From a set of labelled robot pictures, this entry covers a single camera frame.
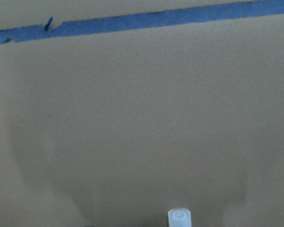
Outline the purple marker pen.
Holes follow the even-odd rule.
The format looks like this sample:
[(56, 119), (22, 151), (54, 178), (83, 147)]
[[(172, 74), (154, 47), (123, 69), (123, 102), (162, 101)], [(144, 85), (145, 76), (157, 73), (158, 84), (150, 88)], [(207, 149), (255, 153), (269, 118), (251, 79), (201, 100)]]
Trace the purple marker pen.
[(169, 227), (192, 227), (191, 212), (186, 208), (176, 208), (168, 211)]

